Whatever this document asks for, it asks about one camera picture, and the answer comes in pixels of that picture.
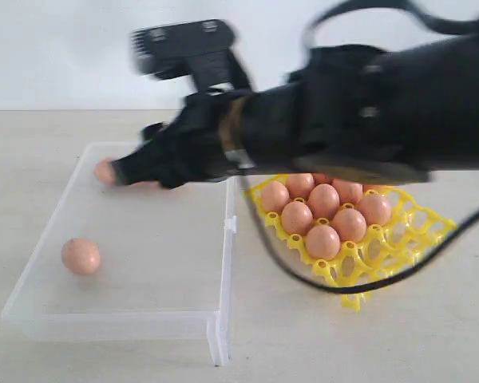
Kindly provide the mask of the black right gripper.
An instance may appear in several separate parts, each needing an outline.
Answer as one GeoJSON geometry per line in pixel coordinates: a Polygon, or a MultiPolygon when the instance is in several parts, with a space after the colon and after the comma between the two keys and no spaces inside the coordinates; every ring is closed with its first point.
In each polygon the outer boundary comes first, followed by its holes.
{"type": "Polygon", "coordinates": [[[141,131],[133,152],[110,163],[114,183],[129,186],[157,183],[166,189],[190,182],[219,182],[252,170],[255,161],[243,146],[239,112],[251,91],[196,94],[170,122],[141,131]]]}

